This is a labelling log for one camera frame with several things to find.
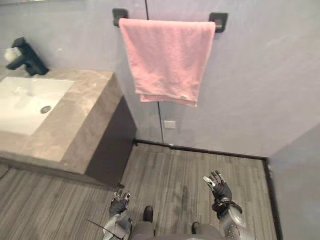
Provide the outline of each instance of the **sink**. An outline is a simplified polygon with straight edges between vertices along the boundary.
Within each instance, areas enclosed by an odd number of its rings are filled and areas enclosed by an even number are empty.
[[[73,83],[7,76],[0,81],[0,131],[32,135]]]

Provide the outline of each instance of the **sink drain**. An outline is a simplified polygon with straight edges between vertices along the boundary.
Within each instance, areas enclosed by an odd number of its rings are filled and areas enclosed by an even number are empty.
[[[50,110],[51,110],[51,106],[44,106],[43,108],[41,108],[40,113],[46,114]]]

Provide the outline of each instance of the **floor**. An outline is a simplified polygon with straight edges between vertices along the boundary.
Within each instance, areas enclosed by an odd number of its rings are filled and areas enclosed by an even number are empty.
[[[194,221],[221,229],[211,210],[213,196],[202,180],[218,169],[243,207],[248,229],[259,240],[276,239],[263,164],[260,160],[171,150],[139,144],[122,183],[133,191],[129,211],[136,223],[154,207],[157,235],[190,233]],[[0,180],[0,240],[102,239],[113,192],[11,168]]]

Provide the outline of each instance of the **marble countertop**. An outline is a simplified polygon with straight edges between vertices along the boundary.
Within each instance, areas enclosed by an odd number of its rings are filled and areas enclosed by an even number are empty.
[[[29,77],[23,68],[0,66],[0,81],[6,76]],[[74,83],[32,135],[0,131],[0,157],[83,174],[123,95],[116,78],[108,71],[70,68],[33,78]]]

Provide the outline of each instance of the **black towel holder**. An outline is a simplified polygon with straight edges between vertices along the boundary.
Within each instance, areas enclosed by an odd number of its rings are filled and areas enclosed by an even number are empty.
[[[112,9],[113,14],[113,25],[119,27],[119,19],[128,19],[128,10],[125,8],[114,8]],[[215,22],[215,32],[222,33],[227,24],[228,13],[227,12],[211,12],[209,15],[209,22]]]

